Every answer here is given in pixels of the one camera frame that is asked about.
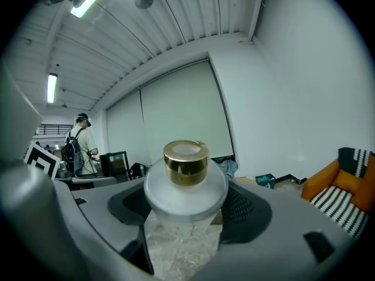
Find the backpack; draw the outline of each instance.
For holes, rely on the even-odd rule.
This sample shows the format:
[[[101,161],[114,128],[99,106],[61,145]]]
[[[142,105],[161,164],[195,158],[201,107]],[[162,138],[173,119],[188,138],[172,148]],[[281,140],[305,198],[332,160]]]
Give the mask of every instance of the backpack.
[[[78,136],[83,128],[79,129],[76,136],[71,136],[69,131],[65,141],[65,146],[61,149],[61,154],[64,161],[67,163],[67,167],[74,175],[80,174],[83,168],[83,157],[81,154],[81,147],[78,143]]]

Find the clear jar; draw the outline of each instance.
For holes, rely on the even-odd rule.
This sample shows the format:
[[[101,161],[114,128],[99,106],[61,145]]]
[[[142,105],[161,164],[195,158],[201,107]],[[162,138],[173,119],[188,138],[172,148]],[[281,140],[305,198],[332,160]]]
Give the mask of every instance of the clear jar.
[[[147,172],[145,195],[163,227],[177,238],[202,235],[228,193],[228,180],[204,143],[177,140]]]

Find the striped fabric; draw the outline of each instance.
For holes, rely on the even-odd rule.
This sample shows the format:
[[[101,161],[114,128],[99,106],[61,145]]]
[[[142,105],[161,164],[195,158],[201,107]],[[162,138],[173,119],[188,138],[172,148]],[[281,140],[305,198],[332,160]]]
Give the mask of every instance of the striped fabric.
[[[372,151],[353,148],[339,149],[340,169],[352,174],[353,176],[363,178],[366,174],[370,155],[375,156]]]
[[[337,222],[353,238],[358,238],[369,216],[350,202],[352,198],[353,195],[347,191],[331,186],[312,198],[310,203]]]

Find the black and white sign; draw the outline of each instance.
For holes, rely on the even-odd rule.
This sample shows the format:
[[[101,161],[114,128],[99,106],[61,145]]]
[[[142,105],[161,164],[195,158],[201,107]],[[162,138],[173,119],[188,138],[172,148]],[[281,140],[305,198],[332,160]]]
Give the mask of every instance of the black and white sign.
[[[32,142],[23,161],[27,165],[41,168],[51,177],[52,180],[54,180],[57,168],[59,167],[60,158],[45,151],[42,147]]]

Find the person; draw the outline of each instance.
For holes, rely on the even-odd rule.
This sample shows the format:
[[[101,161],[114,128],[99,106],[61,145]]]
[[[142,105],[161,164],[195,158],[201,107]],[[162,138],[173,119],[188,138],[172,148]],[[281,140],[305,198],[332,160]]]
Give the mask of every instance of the person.
[[[52,151],[51,151],[51,148],[49,147],[49,145],[45,146],[45,150],[46,150],[47,152],[53,154]]]
[[[90,126],[91,123],[88,120],[87,114],[82,113],[78,114],[76,118],[76,126],[70,131],[71,136],[76,137],[78,131],[83,129],[78,135],[77,139],[84,162],[82,171],[78,175],[79,177],[95,177],[97,175],[95,166],[91,163],[90,156],[88,155],[88,153],[91,155],[98,155],[98,148],[96,146],[94,137],[91,132],[87,130],[87,128]]]

